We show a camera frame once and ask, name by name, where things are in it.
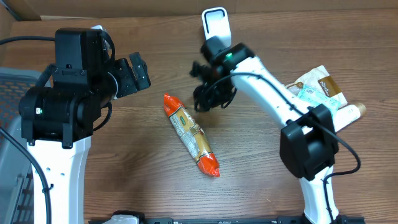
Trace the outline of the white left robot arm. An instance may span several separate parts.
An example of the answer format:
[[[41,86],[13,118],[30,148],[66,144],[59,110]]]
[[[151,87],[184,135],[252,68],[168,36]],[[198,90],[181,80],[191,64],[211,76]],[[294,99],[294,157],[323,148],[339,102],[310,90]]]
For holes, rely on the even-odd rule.
[[[96,120],[103,108],[150,87],[138,53],[116,59],[101,27],[62,28],[55,33],[55,63],[21,98],[22,137],[35,159],[34,221],[83,223],[84,174]]]

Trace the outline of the teal snack wrapper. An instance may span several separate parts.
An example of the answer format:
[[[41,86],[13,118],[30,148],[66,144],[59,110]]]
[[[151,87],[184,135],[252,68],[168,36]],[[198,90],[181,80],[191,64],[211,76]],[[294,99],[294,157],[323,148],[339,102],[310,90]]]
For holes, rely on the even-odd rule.
[[[298,98],[303,101],[307,101],[313,107],[317,107],[320,104],[326,106],[331,116],[334,117],[340,107],[340,102],[335,100],[334,98],[330,98],[324,95],[322,92],[318,91],[315,88],[305,85],[303,89],[301,89],[298,93]]]

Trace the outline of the orange biscuit packet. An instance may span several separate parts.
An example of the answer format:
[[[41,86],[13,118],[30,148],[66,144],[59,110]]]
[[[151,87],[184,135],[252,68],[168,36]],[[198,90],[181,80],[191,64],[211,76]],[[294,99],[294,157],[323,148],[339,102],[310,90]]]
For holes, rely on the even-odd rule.
[[[205,132],[175,96],[164,94],[164,110],[197,167],[206,175],[220,176],[220,165]]]

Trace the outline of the brown Pantree snack pouch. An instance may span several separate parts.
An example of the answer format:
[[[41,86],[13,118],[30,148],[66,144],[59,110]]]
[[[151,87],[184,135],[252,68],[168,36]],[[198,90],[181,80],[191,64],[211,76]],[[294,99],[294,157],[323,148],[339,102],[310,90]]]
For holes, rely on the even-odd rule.
[[[305,86],[314,88],[323,93],[325,96],[339,101],[339,108],[342,108],[348,104],[341,89],[336,84],[334,79],[332,79],[323,65],[311,69],[309,72],[299,77],[295,82],[288,84],[285,87],[293,94],[298,95],[299,91]]]

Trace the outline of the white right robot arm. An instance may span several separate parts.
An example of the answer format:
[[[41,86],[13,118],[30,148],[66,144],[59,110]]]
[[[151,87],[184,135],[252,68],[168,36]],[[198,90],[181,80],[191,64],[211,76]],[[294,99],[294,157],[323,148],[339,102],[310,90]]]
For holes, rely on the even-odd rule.
[[[300,181],[307,222],[336,223],[339,212],[330,174],[338,143],[330,110],[295,96],[243,43],[228,47],[214,36],[203,43],[200,52],[209,64],[195,62],[190,72],[202,81],[193,92],[195,110],[225,108],[238,90],[251,97],[280,129],[280,158]]]

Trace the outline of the white tube gold cap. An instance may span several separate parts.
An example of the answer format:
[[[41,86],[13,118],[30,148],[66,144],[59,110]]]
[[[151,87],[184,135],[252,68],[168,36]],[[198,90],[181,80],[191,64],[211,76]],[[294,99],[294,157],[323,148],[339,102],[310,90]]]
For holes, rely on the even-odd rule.
[[[335,132],[342,130],[351,123],[358,120],[367,113],[367,109],[362,103],[355,103],[339,109],[333,115],[333,125]]]

